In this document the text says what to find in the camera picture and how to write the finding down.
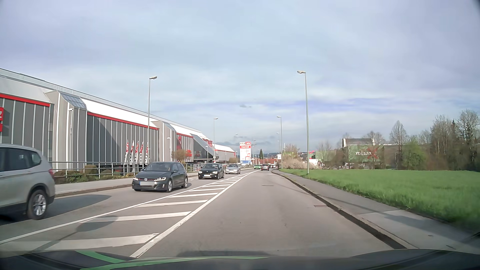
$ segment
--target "curb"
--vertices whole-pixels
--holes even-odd
[[[347,220],[351,221],[355,225],[357,225],[357,226],[361,227],[362,229],[366,230],[367,232],[369,232],[370,234],[375,236],[380,241],[389,245],[391,248],[393,248],[393,249],[417,248],[417,247],[409,244],[405,240],[402,240],[402,239],[398,238],[397,236],[395,236],[394,234],[386,231],[385,229],[382,229],[381,227],[377,226],[376,224],[374,224],[374,223],[372,223],[372,222],[370,222],[370,221],[368,221],[364,218],[361,218],[361,217],[359,217],[359,216],[357,216],[353,213],[350,213],[348,210],[342,209],[341,206],[326,200],[325,198],[321,197],[319,194],[316,194],[313,191],[311,191],[310,189],[300,185],[299,183],[297,183],[295,180],[289,178],[288,176],[277,173],[275,171],[272,171],[272,173],[274,173],[276,175],[280,175],[280,176],[288,179],[290,182],[292,182],[293,184],[295,184],[296,186],[298,186],[302,190],[306,191],[308,194],[312,195],[316,199],[325,203],[333,211],[339,213],[340,215],[342,215]]]
[[[191,174],[191,175],[187,174],[188,177],[197,175],[196,173],[189,173],[189,174]],[[104,190],[110,190],[110,189],[117,189],[117,188],[129,187],[129,186],[132,186],[132,184],[120,184],[120,185],[114,185],[114,186],[105,186],[105,187],[98,187],[98,188],[68,191],[68,192],[62,192],[62,193],[55,194],[55,198],[71,196],[71,195],[78,195],[78,194],[85,194],[85,193],[92,193],[92,192],[104,191]]]

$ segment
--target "cloud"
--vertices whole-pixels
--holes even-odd
[[[297,70],[310,145],[480,112],[479,17],[449,0],[2,1],[0,62],[139,110],[156,75],[154,114],[209,137],[218,117],[217,141],[265,151],[281,115],[283,141],[305,150]]]

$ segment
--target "grass field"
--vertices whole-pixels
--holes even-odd
[[[480,173],[468,171],[282,171],[480,231]]]

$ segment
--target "red and white flag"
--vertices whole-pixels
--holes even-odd
[[[142,146],[140,147],[140,161],[139,163],[143,163],[144,162],[144,143],[142,142]]]
[[[128,140],[127,140],[127,149],[125,150],[125,161],[124,161],[125,163],[128,162],[128,154],[129,154],[129,153],[128,153],[128,152],[129,152],[128,150],[129,150],[129,149],[128,149]]]
[[[130,147],[130,155],[129,155],[129,161],[130,163],[133,163],[133,146],[135,145],[135,142],[132,141],[132,147]]]
[[[138,163],[138,141],[137,141],[137,147],[135,147],[135,162]]]
[[[145,149],[145,164],[148,164],[148,143],[147,148]]]

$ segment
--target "lane line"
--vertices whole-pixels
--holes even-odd
[[[222,189],[225,189],[225,188],[224,188],[224,187],[220,187],[220,188],[197,189],[197,190],[189,190],[188,192],[210,191],[210,190],[222,190]]]
[[[216,185],[210,185],[207,186],[207,187],[211,187],[211,186],[229,186],[230,184],[216,184]]]
[[[209,184],[204,184],[204,185],[201,185],[201,186],[196,187],[196,188],[193,188],[193,189],[202,188],[202,187],[207,186],[207,185],[209,185]],[[10,241],[13,241],[13,240],[21,239],[21,238],[24,238],[24,237],[27,237],[27,236],[31,236],[31,235],[34,235],[34,234],[47,232],[47,231],[54,230],[54,229],[58,229],[58,228],[65,227],[65,226],[68,226],[68,225],[72,225],[72,224],[80,223],[80,222],[83,222],[83,221],[87,221],[87,220],[91,220],[91,219],[95,219],[95,218],[107,216],[107,215],[110,215],[110,214],[113,214],[113,213],[117,213],[117,212],[120,212],[120,211],[123,211],[123,210],[131,209],[131,208],[134,208],[134,207],[137,207],[137,206],[140,206],[140,205],[152,203],[152,202],[155,202],[155,201],[158,201],[158,200],[170,198],[170,197],[172,197],[172,196],[174,196],[174,195],[182,194],[182,193],[185,193],[185,192],[187,192],[187,191],[189,191],[189,190],[185,190],[185,191],[182,191],[182,192],[174,193],[174,194],[169,195],[169,196],[161,197],[161,198],[158,198],[158,199],[153,199],[153,200],[150,200],[150,201],[146,201],[146,202],[143,202],[143,203],[135,204],[135,205],[128,206],[128,207],[125,207],[125,208],[121,208],[121,209],[118,209],[118,210],[110,211],[110,212],[107,212],[107,213],[103,213],[103,214],[95,215],[95,216],[92,216],[92,217],[84,218],[84,219],[81,219],[81,220],[71,221],[71,222],[67,222],[67,223],[64,223],[64,224],[59,224],[59,225],[55,225],[55,226],[48,227],[48,228],[45,228],[45,229],[41,229],[41,230],[38,230],[38,231],[33,231],[33,232],[25,233],[25,234],[22,234],[22,235],[19,235],[19,236],[14,236],[14,237],[11,237],[11,238],[7,238],[7,239],[4,239],[4,240],[1,240],[1,241],[0,241],[0,245],[3,244],[3,243],[7,243],[7,242],[10,242]]]
[[[199,206],[199,208],[195,209],[194,211],[192,211],[190,214],[188,214],[186,217],[184,217],[182,220],[180,220],[179,222],[177,222],[175,225],[171,226],[170,228],[168,228],[166,231],[164,231],[163,233],[155,236],[154,238],[152,238],[150,241],[148,241],[146,244],[144,244],[142,247],[140,247],[137,251],[135,251],[131,257],[135,257],[135,258],[138,258],[140,257],[142,254],[144,254],[145,252],[147,252],[151,247],[153,247],[156,243],[160,242],[160,240],[162,240],[163,238],[165,238],[167,235],[169,235],[170,233],[172,233],[174,230],[176,230],[178,227],[180,227],[182,224],[184,224],[187,220],[191,219],[196,213],[198,213],[200,210],[202,210],[203,208],[205,208],[209,203],[211,203],[213,200],[215,200],[216,198],[218,198],[220,195],[222,195],[222,193],[224,193],[225,191],[227,191],[229,188],[231,188],[234,184],[238,183],[238,181],[240,181],[241,179],[245,178],[246,176],[252,174],[254,172],[250,172],[250,173],[247,173],[245,174],[243,177],[241,177],[240,179],[238,179],[235,183],[231,184],[230,186],[228,186],[227,188],[225,188],[224,190],[220,191],[217,195],[215,195],[213,198],[211,198],[210,200],[208,200],[206,203],[202,204],[201,206]]]
[[[113,221],[138,221],[138,220],[149,220],[149,219],[160,219],[160,218],[171,218],[171,217],[183,217],[183,216],[186,216],[188,214],[190,214],[190,211],[177,212],[177,213],[152,214],[152,215],[139,215],[139,216],[104,217],[104,218],[96,218],[96,219],[88,220],[88,221],[85,221],[84,223],[113,222]]]
[[[48,250],[72,250],[72,249],[92,249],[101,247],[117,247],[124,245],[139,245],[145,244],[158,233],[136,235],[136,236],[123,236],[123,237],[110,237],[110,238],[93,238],[93,239],[75,239],[75,240],[60,240],[55,243],[53,241],[14,241],[0,246],[0,251],[32,251],[40,248],[41,251]]]
[[[150,203],[137,206],[139,207],[153,207],[153,206],[167,206],[167,205],[177,205],[177,204],[190,204],[190,203],[204,203],[208,200],[198,200],[198,201],[186,201],[186,202],[169,202],[169,203]]]
[[[188,194],[188,195],[176,195],[171,198],[183,198],[183,197],[196,197],[196,196],[208,196],[208,195],[217,195],[218,192],[213,193],[201,193],[201,194]]]

